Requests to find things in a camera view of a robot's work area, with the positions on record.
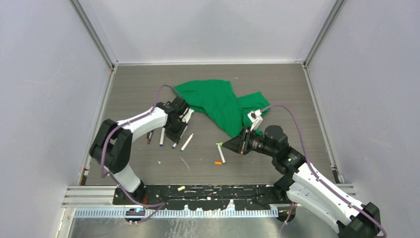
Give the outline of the white marker blue tip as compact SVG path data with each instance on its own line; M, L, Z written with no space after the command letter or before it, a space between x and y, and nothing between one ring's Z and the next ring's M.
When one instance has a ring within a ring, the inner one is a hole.
M183 152L183 151L186 149L187 145L190 143L190 141L192 140L193 136L194 136L194 133L192 133L192 134L188 137L188 139L185 141L185 143L183 144L183 146L182 146L182 147L181 147L181 149L180 149L180 151L181 151L181 152Z

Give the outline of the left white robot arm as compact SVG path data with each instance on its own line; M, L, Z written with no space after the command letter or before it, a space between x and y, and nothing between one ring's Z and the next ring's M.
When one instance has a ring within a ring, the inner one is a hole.
M125 198L133 205L144 200L144 182L134 173L129 160L132 143L157 128L177 145L194 110L181 97L171 102L158 102L146 112L129 119L106 119L90 147L89 155L126 190Z

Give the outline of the white marker blue end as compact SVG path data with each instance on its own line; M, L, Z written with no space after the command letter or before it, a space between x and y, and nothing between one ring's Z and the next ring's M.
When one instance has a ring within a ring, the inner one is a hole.
M159 140L159 145L161 147L164 145L164 139L165 139L165 128L163 127L161 129L160 140Z

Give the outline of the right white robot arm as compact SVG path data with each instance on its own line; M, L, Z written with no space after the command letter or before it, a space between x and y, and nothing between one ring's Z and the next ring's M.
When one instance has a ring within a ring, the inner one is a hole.
M371 202L363 204L328 180L289 145L280 126L268 126L264 135L245 127L222 147L240 155L255 151L271 157L282 174L274 184L276 200L300 204L329 224L338 237L374 238L381 232L379 208Z

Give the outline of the white marker green tip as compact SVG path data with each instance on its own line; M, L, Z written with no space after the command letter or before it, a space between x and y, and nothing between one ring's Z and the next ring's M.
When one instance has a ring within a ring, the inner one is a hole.
M221 144L220 143L216 143L216 146L217 146L217 149L218 149L218 152L219 152L219 155L220 155L220 159L221 159L220 164L226 163L225 157L224 157L223 152L222 152L222 149L221 149Z

